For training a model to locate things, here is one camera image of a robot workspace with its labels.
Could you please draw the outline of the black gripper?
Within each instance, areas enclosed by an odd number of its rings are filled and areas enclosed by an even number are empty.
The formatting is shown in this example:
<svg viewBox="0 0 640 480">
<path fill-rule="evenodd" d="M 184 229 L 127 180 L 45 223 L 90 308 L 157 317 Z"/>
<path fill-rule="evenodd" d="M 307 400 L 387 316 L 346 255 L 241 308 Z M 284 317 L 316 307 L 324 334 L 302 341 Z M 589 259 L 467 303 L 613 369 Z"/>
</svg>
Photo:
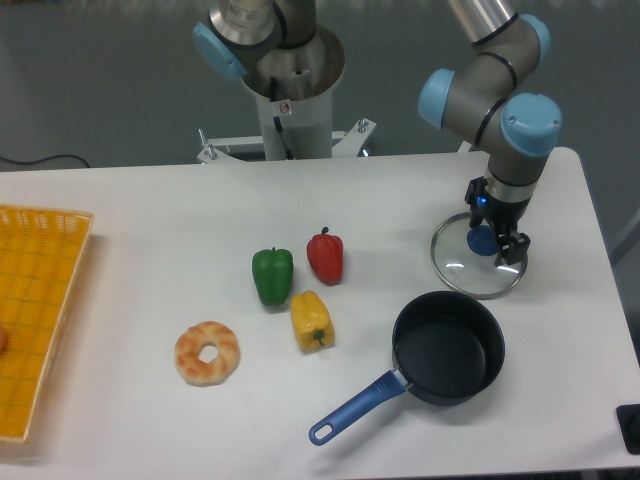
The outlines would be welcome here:
<svg viewBox="0 0 640 480">
<path fill-rule="evenodd" d="M 528 259 L 530 238 L 517 231 L 531 197 L 533 185 L 513 186 L 487 175 L 469 182 L 464 200 L 469 205 L 469 228 L 485 222 L 497 237 L 496 267 L 522 263 Z"/>
</svg>

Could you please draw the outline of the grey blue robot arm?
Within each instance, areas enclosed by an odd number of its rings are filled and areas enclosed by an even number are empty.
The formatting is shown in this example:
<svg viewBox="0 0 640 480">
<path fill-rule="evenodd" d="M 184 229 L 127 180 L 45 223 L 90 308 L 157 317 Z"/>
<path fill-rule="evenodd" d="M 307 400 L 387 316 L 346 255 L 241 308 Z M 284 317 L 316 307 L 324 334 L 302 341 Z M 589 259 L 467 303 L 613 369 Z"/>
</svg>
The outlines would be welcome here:
<svg viewBox="0 0 640 480">
<path fill-rule="evenodd" d="M 553 100 L 518 91 L 544 62 L 549 31 L 508 1 L 453 1 L 450 9 L 475 56 L 460 72 L 432 73 L 417 110 L 488 154 L 486 173 L 465 194 L 470 223 L 489 226 L 497 265 L 516 264 L 530 245 L 518 222 L 562 123 Z M 192 40 L 213 69 L 253 94 L 268 159 L 330 156 L 332 91 L 345 56 L 337 37 L 318 24 L 314 2 L 217 1 Z"/>
</svg>

